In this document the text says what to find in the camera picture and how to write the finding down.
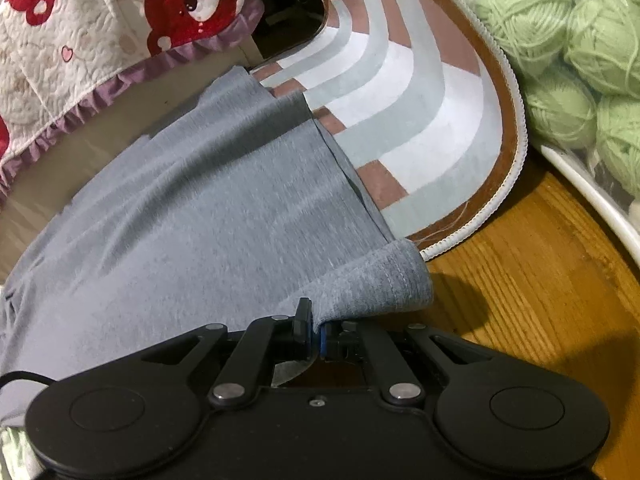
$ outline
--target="quilted blanket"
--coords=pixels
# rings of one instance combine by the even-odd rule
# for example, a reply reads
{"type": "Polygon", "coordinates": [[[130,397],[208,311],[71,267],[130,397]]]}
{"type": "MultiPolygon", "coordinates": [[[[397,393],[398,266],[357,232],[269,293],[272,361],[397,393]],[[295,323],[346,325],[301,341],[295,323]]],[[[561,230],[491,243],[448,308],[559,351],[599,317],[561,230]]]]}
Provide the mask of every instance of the quilted blanket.
{"type": "Polygon", "coordinates": [[[15,174],[131,84],[240,43],[260,0],[3,0],[0,202],[15,174]]]}

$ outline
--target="gray fabric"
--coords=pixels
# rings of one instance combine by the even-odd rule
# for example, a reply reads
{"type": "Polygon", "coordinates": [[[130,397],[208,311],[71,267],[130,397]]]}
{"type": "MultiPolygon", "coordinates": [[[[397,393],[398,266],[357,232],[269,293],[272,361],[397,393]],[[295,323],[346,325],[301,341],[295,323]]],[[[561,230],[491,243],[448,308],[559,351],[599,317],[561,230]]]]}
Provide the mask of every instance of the gray fabric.
{"type": "MultiPolygon", "coordinates": [[[[60,379],[209,322],[316,322],[431,300],[414,245],[393,240],[302,94],[240,68],[118,156],[24,253],[2,298],[0,373],[60,379]]],[[[9,384],[2,424],[40,389],[9,384]]]]}

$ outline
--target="brown border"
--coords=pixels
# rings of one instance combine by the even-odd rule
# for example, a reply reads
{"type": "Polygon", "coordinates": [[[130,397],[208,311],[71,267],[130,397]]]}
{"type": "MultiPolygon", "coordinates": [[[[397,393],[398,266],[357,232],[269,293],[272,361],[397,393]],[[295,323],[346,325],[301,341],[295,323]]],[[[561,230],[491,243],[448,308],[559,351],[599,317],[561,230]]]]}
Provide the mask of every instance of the brown border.
{"type": "MultiPolygon", "coordinates": [[[[327,8],[329,0],[323,1],[325,8],[327,8]]],[[[487,180],[484,181],[480,189],[476,191],[471,199],[443,219],[408,237],[410,240],[418,242],[419,249],[430,247],[433,244],[444,240],[444,238],[469,223],[473,217],[478,214],[478,212],[495,195],[498,188],[507,177],[513,164],[518,145],[515,105],[511,99],[511,91],[502,73],[500,63],[486,45],[478,31],[476,31],[471,21],[458,7],[458,4],[452,0],[433,1],[440,5],[442,10],[450,17],[451,21],[453,21],[460,31],[462,31],[466,36],[491,76],[498,94],[498,102],[500,103],[503,134],[498,160],[494,164],[487,180]],[[424,240],[427,237],[430,238],[428,242],[420,242],[420,240],[424,240]]]]}

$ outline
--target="black cable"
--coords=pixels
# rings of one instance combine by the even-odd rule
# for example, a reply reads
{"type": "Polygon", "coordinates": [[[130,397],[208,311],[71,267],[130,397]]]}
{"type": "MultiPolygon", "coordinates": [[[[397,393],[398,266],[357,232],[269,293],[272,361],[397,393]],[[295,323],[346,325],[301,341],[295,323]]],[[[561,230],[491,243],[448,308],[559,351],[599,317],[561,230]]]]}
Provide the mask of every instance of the black cable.
{"type": "Polygon", "coordinates": [[[49,386],[50,384],[56,382],[53,379],[45,377],[44,375],[17,370],[15,372],[4,374],[2,377],[0,377],[0,389],[4,388],[5,386],[7,386],[7,384],[14,381],[33,381],[34,383],[44,384],[45,386],[49,386]]]}

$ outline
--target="wooden surface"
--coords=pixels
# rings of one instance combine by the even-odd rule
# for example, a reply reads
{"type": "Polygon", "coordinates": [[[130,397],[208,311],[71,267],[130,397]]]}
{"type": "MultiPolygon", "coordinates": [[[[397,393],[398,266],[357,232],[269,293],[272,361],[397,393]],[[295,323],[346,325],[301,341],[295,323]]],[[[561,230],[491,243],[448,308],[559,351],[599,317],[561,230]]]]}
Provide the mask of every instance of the wooden surface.
{"type": "MultiPolygon", "coordinates": [[[[434,305],[381,320],[398,330],[421,321],[587,384],[612,418],[594,470],[604,480],[637,480],[640,273],[598,220],[563,177],[529,153],[488,223],[428,264],[434,305]]],[[[326,374],[320,368],[310,373],[326,374]]]]}

